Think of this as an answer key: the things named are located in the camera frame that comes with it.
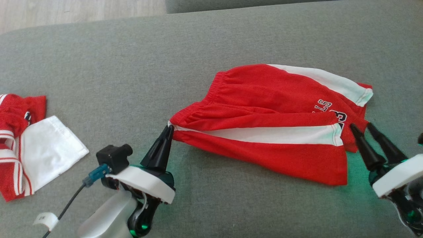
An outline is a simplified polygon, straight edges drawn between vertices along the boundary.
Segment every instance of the wooden floor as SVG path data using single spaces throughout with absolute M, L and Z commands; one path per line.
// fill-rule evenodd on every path
M 0 0 L 0 34 L 40 25 L 164 14 L 165 0 Z

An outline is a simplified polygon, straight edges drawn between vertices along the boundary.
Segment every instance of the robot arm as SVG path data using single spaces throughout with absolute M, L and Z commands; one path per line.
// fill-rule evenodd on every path
M 99 164 L 111 168 L 102 184 L 118 192 L 79 227 L 80 238 L 133 238 L 150 232 L 157 207 L 175 197 L 173 175 L 166 171 L 172 136 L 173 126 L 167 126 L 139 166 L 129 165 L 129 145 L 109 145 L 97 153 Z
M 388 199 L 397 209 L 402 224 L 416 236 L 423 234 L 423 154 L 408 159 L 385 135 L 369 123 L 367 129 L 387 159 L 377 154 L 354 125 L 358 150 L 369 173 L 369 183 L 379 198 Z

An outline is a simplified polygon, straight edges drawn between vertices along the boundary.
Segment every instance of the white label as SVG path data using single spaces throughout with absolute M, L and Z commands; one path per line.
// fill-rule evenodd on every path
M 36 224 L 44 224 L 49 228 L 49 231 L 51 231 L 56 224 L 59 222 L 56 215 L 53 213 L 40 213 L 37 218 L 34 221 L 33 225 Z

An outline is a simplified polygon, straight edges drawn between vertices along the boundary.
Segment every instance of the black cable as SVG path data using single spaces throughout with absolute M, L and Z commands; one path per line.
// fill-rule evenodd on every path
M 43 236 L 43 238 L 46 238 L 50 234 L 50 231 L 47 231 L 47 233 Z
M 86 184 L 82 184 L 81 187 L 78 189 L 78 191 L 76 191 L 76 193 L 72 196 L 72 198 L 69 200 L 68 204 L 65 206 L 65 208 L 63 209 L 63 211 L 60 213 L 60 215 L 57 217 L 57 220 L 60 220 L 62 218 L 62 216 L 65 214 L 66 210 L 68 210 L 69 206 L 71 205 L 71 203 L 75 200 L 75 197 L 78 196 L 78 194 L 80 193 L 80 191 L 86 186 Z M 46 238 L 48 235 L 50 234 L 50 230 L 47 231 L 47 233 L 43 236 L 43 238 Z

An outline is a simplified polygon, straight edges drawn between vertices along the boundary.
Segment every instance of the white plastic housing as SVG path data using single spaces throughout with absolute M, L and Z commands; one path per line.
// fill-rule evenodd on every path
M 126 224 L 137 207 L 129 191 L 120 189 L 78 229 L 80 238 L 132 238 Z
M 382 178 L 373 184 L 373 190 L 378 197 L 391 193 L 392 190 L 423 176 L 423 154 L 395 166 Z
M 175 197 L 175 191 L 165 182 L 137 167 L 128 166 L 119 174 L 107 174 L 106 177 L 119 180 L 169 204 L 173 202 Z

